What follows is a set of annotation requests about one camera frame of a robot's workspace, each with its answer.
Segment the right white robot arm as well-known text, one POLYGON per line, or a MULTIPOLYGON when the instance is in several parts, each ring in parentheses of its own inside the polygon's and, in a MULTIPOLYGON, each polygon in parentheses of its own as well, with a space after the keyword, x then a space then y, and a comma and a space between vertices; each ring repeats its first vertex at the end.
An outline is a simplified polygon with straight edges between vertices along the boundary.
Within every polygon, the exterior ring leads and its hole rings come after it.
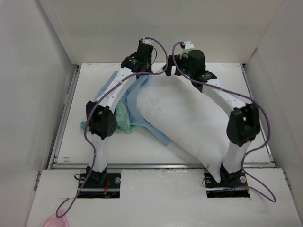
POLYGON ((233 188, 244 186, 245 173, 243 162, 251 142, 260 133, 259 107, 255 103, 245 103, 240 100, 240 94, 228 91, 212 72, 206 69, 205 55, 194 47, 191 41, 180 41, 174 44, 180 46, 181 54, 168 56, 165 73, 172 74, 176 68, 176 76, 184 76, 202 94, 211 98, 227 114, 229 121, 226 134, 230 141, 227 157, 219 172, 219 181, 210 173, 205 174, 207 188, 233 188))

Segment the white pillow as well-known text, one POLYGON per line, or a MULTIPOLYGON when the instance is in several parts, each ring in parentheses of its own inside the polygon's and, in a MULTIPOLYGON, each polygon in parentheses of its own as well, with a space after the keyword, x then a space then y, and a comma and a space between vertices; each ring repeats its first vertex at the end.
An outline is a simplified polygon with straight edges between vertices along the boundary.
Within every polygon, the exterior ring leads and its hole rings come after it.
POLYGON ((143 86, 143 116, 220 180, 229 139, 228 117, 210 98, 176 76, 157 75, 143 86))

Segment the light blue pillowcase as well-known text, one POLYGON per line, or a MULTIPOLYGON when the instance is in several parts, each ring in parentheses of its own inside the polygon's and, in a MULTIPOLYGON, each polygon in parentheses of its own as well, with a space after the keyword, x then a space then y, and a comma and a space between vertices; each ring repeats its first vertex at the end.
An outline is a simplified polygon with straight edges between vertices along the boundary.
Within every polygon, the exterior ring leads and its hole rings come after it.
POLYGON ((151 104, 151 100, 143 101, 143 86, 147 85, 152 79, 157 79, 154 75, 141 75, 123 94, 129 110, 129 117, 132 127, 140 126, 146 128, 154 137, 164 145, 168 145, 171 139, 163 134, 160 130, 150 124, 143 116, 143 108, 151 104))

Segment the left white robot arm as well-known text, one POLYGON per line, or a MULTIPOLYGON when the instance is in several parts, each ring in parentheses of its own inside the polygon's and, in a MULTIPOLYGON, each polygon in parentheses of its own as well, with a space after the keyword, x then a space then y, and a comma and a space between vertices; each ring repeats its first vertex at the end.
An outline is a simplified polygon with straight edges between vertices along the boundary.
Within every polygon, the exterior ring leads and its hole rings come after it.
POLYGON ((104 86, 95 101, 86 104, 87 127, 91 138, 89 143, 93 147, 93 160, 88 164, 86 173, 88 180, 97 188, 102 187, 107 180, 107 137, 114 134, 117 120, 115 108, 126 90, 140 76, 139 72, 152 71, 152 41, 139 41, 137 51, 126 57, 119 68, 104 86))

